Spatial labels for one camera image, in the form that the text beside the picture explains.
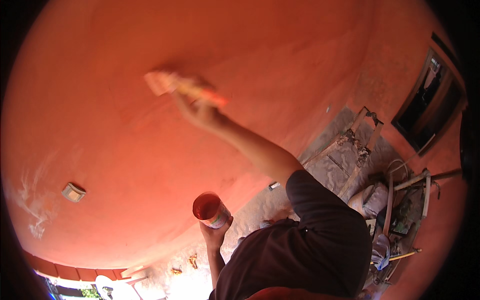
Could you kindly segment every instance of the bucket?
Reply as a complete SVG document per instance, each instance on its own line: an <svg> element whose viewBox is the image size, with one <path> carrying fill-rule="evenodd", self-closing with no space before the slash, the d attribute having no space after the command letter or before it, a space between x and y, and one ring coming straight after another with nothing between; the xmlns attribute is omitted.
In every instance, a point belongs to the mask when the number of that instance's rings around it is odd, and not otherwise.
<svg viewBox="0 0 480 300"><path fill-rule="evenodd" d="M214 192L204 192L193 202L193 215L211 228L220 228L231 216L220 197Z"/></svg>

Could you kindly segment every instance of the dark shirt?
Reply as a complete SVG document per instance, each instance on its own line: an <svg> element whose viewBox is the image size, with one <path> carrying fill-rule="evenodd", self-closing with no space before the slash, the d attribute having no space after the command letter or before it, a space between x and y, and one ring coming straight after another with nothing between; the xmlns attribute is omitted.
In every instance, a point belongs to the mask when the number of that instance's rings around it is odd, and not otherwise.
<svg viewBox="0 0 480 300"><path fill-rule="evenodd" d="M363 217L305 170L290 176L286 190L300 222L283 219L248 235L210 300L244 300L268 287L339 297L360 292L372 255Z"/></svg>

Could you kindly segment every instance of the patterned floor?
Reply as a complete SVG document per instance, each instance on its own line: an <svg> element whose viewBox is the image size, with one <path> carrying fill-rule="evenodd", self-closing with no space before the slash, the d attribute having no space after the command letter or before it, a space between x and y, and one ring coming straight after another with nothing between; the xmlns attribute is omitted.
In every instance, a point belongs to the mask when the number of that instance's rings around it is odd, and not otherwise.
<svg viewBox="0 0 480 300"><path fill-rule="evenodd" d="M348 128L354 117L354 112L347 107L343 108L324 132L299 157L299 160L302 161L310 157L316 149L323 147L338 132ZM357 130L356 137L365 145L372 133L373 129L363 121ZM307 170L329 190L338 193L357 161L356 151L354 150L355 148L352 145L345 143L340 150L332 152ZM384 171L389 162L398 157L400 156L386 140L380 137L360 175L350 186L342 200L347 202L351 196L368 186L370 184L368 174ZM238 238L259 229L262 220L279 220L285 217L299 219L293 212L283 187L277 187L273 191L269 191L267 187L263 189L240 211L234 214L234 223L228 230L221 249L225 262L230 260ZM188 263L188 258L195 253L197 254L198 269L193 269ZM172 268L181 269L182 273L175 275L171 272ZM208 298L212 291L206 245L203 240L192 243L178 251L170 260L155 264L133 277L144 276L147 276L148 279L135 285L144 300L157 300L165 296L169 300L204 300Z"/></svg>

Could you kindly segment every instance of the person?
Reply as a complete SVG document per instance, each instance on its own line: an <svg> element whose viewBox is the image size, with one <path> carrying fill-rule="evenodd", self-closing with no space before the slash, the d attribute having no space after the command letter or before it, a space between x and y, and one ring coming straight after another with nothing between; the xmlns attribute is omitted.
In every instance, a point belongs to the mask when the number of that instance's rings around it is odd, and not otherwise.
<svg viewBox="0 0 480 300"><path fill-rule="evenodd" d="M186 120L216 135L286 188L296 222L283 219L248 235L225 264L219 229L200 223L213 291L210 300L355 297L365 282L372 240L363 217L325 188L288 151L202 100L173 91Z"/></svg>

